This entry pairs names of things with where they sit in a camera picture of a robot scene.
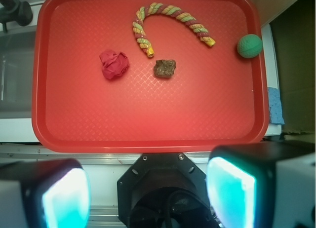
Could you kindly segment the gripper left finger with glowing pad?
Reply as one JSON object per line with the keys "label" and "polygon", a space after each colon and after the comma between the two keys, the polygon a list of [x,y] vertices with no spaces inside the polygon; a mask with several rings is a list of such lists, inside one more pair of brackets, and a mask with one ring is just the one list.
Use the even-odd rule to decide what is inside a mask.
{"label": "gripper left finger with glowing pad", "polygon": [[84,228],[90,203],[88,174],[76,159],[0,166],[2,228]]}

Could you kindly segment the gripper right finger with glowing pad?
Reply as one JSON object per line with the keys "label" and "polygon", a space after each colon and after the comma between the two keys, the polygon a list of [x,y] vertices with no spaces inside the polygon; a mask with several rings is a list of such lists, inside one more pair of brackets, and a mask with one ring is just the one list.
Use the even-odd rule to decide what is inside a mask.
{"label": "gripper right finger with glowing pad", "polygon": [[316,225],[316,146],[260,142],[217,146],[206,187],[225,228],[313,228]]}

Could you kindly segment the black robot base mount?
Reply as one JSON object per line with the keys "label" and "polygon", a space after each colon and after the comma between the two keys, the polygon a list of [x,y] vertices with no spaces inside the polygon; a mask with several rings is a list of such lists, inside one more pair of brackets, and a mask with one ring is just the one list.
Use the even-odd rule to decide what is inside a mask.
{"label": "black robot base mount", "polygon": [[118,179],[118,218],[128,228],[218,228],[206,174],[183,153],[142,154]]}

